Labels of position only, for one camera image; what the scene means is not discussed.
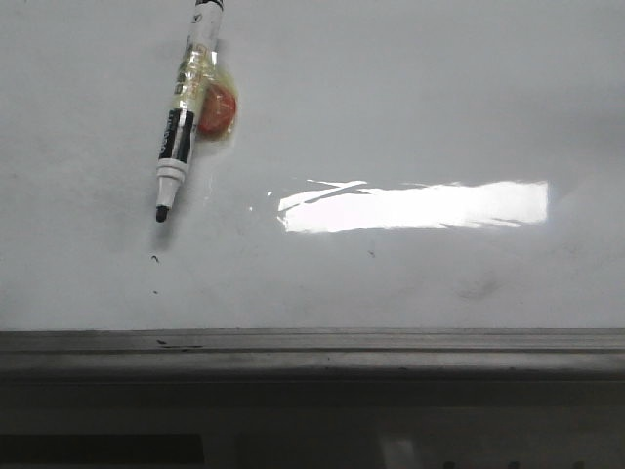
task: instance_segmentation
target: whiteboard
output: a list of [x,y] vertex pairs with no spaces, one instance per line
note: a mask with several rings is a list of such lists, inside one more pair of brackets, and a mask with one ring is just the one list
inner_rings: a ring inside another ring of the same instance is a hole
[[237,0],[168,222],[193,2],[0,3],[0,328],[625,327],[625,3]]

